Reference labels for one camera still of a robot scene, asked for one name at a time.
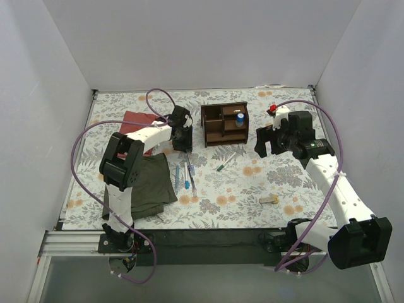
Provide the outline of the blue grey stamp cylinder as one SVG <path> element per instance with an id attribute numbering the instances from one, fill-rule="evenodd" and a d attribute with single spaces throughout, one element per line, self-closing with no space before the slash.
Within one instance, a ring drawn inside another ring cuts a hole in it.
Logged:
<path id="1" fill-rule="evenodd" d="M 245 115 L 244 113 L 238 113 L 236 116 L 235 125 L 237 128 L 241 128 L 244 125 Z"/>

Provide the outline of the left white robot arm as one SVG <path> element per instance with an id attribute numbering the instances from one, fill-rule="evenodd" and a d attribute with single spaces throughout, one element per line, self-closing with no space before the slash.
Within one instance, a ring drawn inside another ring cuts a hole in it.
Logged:
<path id="1" fill-rule="evenodd" d="M 141 123 L 135 132 L 116 132 L 110 137 L 99 168 L 105 182 L 105 209 L 109 212 L 102 228 L 118 251 L 126 253 L 134 245 L 129 230 L 133 226 L 132 193 L 145 171 L 145 152 L 166 141 L 171 141 L 176 151 L 190 152 L 192 138 L 193 118 L 189 110 L 179 105 L 169 115 L 150 124 Z"/>

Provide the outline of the brown wooden desk organizer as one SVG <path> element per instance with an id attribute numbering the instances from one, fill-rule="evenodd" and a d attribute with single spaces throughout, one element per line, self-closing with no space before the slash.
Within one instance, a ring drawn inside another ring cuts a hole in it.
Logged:
<path id="1" fill-rule="evenodd" d="M 244 125 L 235 125 L 238 113 L 244 113 Z M 246 144 L 249 137 L 247 102 L 206 104 L 201 106 L 201 127 L 205 147 Z"/>

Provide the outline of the blue capped white pen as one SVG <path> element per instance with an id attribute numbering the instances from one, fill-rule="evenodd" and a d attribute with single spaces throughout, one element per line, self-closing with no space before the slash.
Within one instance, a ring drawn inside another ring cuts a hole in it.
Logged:
<path id="1" fill-rule="evenodd" d="M 190 183 L 189 183 L 189 170 L 187 162 L 184 162 L 184 185 L 186 189 L 189 189 Z"/>

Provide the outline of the clear long pen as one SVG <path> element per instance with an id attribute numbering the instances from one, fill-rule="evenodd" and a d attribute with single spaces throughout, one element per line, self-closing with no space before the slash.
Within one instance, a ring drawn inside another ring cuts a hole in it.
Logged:
<path id="1" fill-rule="evenodd" d="M 193 197 L 197 197 L 198 193 L 197 193 L 196 185 L 195 185 L 195 182 L 194 182 L 194 178 L 191 178 L 190 175 L 189 175 L 189 178 L 190 178 L 190 181 L 191 181 Z"/>

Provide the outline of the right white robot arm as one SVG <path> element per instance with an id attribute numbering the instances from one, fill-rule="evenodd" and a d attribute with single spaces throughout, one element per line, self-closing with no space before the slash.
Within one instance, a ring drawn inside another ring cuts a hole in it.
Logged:
<path id="1" fill-rule="evenodd" d="M 289 252 L 307 244 L 324 251 L 339 269 L 377 263 L 385 258 L 393 231 L 386 217 L 379 218 L 359 198 L 346 175 L 338 171 L 335 151 L 326 139 L 319 139 L 308 111 L 292 112 L 286 106 L 267 111 L 273 124 L 256 131 L 255 152 L 267 156 L 291 152 L 316 182 L 334 214 L 336 227 L 325 227 L 314 218 L 290 221 L 285 229 Z"/>

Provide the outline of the green capped white pen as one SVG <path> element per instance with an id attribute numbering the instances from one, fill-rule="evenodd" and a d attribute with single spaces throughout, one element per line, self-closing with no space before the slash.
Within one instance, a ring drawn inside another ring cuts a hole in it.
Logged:
<path id="1" fill-rule="evenodd" d="M 234 152 L 233 154 L 231 154 L 231 156 L 229 156 L 229 158 L 226 159 L 224 161 L 224 163 L 222 163 L 221 165 L 218 166 L 217 172 L 220 172 L 236 155 L 237 155 L 237 152 Z"/>

